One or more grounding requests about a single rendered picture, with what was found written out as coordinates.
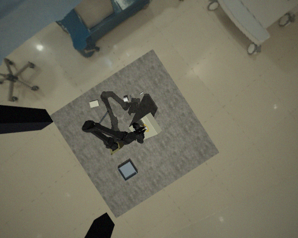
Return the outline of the beige service panel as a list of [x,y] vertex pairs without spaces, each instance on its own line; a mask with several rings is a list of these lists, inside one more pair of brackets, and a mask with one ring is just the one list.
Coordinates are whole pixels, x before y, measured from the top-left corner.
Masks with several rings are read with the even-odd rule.
[[[136,123],[138,123],[140,127],[146,126],[148,128],[144,132],[144,136],[145,136],[144,139],[147,139],[149,137],[157,135],[162,131],[151,113],[145,115],[143,118],[138,120]],[[131,132],[134,132],[133,131],[133,129],[134,129],[133,125],[130,126],[129,129],[130,129]]]

